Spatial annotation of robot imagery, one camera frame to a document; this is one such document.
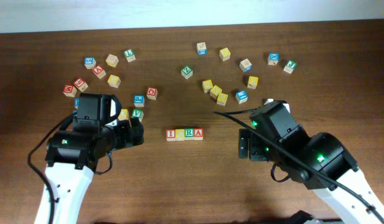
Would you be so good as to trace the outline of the yellow C letter block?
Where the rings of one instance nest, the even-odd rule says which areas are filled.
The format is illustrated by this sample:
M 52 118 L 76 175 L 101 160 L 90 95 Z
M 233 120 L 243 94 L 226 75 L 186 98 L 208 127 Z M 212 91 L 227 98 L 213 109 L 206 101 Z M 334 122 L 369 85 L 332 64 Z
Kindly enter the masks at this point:
M 184 141 L 185 140 L 185 129 L 176 129 L 176 141 Z

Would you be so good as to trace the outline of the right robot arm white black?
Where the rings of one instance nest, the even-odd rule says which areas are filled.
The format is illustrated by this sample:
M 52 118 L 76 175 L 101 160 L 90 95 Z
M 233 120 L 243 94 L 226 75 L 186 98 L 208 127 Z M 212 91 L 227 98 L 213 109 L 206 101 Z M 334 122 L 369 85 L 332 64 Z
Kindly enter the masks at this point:
M 384 223 L 384 205 L 369 186 L 357 161 L 346 147 L 329 133 L 308 136 L 289 112 L 285 101 L 268 99 L 250 115 L 254 131 L 239 130 L 239 157 L 272 162 L 287 173 L 286 178 L 303 184 L 322 199 L 345 223 Z M 283 148 L 312 169 L 350 190 L 322 180 L 270 146 L 266 139 Z

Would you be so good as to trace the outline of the green R letter block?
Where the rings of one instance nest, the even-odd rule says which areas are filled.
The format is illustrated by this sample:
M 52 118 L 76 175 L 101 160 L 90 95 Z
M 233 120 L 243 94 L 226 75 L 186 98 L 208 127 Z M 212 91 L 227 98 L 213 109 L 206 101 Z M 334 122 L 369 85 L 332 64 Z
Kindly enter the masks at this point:
M 194 140 L 194 128 L 185 128 L 185 140 Z

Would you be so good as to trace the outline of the red I letter block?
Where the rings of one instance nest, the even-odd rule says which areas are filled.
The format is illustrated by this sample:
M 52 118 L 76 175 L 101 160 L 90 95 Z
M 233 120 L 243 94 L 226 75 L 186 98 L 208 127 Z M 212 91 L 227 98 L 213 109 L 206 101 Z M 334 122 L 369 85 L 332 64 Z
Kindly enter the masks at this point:
M 175 141 L 176 140 L 176 131 L 175 131 L 175 129 L 167 129 L 166 130 L 166 140 L 167 141 Z

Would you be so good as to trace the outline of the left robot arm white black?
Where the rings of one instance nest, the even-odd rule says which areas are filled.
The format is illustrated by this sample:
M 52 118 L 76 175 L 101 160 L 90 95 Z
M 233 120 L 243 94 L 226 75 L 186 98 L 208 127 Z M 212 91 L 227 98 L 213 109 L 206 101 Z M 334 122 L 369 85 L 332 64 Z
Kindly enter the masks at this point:
M 44 190 L 36 223 L 76 223 L 87 189 L 99 173 L 98 161 L 144 142 L 140 118 L 119 120 L 116 96 L 82 93 L 78 99 L 78 109 L 44 138 L 47 167 L 39 173 Z

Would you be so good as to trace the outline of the red A letter block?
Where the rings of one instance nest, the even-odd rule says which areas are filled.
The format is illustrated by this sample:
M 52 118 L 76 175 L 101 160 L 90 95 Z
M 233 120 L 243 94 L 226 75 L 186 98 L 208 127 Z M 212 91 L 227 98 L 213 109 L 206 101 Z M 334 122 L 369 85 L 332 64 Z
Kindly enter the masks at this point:
M 204 139 L 204 129 L 203 128 L 195 128 L 194 129 L 194 139 L 195 140 L 203 140 Z

